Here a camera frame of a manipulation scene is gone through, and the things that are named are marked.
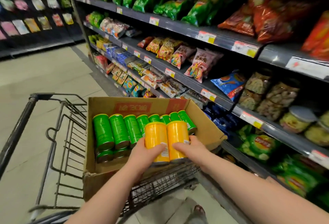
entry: can lid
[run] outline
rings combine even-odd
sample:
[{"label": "can lid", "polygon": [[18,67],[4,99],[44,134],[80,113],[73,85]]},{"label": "can lid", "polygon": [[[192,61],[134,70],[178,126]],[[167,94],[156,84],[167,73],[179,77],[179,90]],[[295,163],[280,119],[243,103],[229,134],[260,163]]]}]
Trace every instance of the can lid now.
[{"label": "can lid", "polygon": [[95,117],[97,117],[97,116],[100,116],[100,115],[108,116],[107,114],[98,114],[98,115],[94,116],[93,119],[94,119]]}]

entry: yellow can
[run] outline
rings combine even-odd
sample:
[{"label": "yellow can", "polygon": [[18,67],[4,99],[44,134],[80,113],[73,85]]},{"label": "yellow can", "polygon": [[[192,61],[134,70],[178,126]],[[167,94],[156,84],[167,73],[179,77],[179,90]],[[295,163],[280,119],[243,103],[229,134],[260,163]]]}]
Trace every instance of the yellow can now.
[{"label": "yellow can", "polygon": [[171,162],[183,162],[187,160],[186,155],[175,150],[172,147],[173,143],[186,143],[190,144],[188,137],[187,124],[184,121],[173,121],[167,124],[168,133],[168,146],[169,146],[169,158]]},{"label": "yellow can", "polygon": [[151,149],[159,144],[167,148],[155,158],[153,165],[160,166],[169,163],[167,128],[163,122],[150,122],[145,126],[145,147]]}]

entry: jar lid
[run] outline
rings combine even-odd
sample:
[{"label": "jar lid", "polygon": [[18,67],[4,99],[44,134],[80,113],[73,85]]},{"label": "jar lid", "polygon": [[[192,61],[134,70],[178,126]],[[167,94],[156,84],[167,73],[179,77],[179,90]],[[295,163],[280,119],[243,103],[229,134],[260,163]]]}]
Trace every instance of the jar lid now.
[{"label": "jar lid", "polygon": [[291,106],[289,108],[289,112],[303,122],[315,122],[317,120],[317,117],[313,111],[303,106]]}]

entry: blue snack bag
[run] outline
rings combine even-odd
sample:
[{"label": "blue snack bag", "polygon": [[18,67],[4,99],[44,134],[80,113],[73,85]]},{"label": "blue snack bag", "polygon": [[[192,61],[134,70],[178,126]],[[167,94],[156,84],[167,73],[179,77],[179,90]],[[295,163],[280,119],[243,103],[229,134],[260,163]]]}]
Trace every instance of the blue snack bag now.
[{"label": "blue snack bag", "polygon": [[212,79],[211,82],[234,101],[245,87],[246,79],[238,73],[238,70],[234,70],[227,76]]}]

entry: red snack bag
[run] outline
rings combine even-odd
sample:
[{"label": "red snack bag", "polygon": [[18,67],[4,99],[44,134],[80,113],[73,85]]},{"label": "red snack bag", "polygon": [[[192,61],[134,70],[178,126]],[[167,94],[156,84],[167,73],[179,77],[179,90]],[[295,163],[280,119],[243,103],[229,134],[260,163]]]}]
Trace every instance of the red snack bag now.
[{"label": "red snack bag", "polygon": [[233,13],[227,20],[219,24],[219,28],[229,29],[245,35],[254,36],[254,24],[252,9],[247,4],[243,4],[239,10]]}]

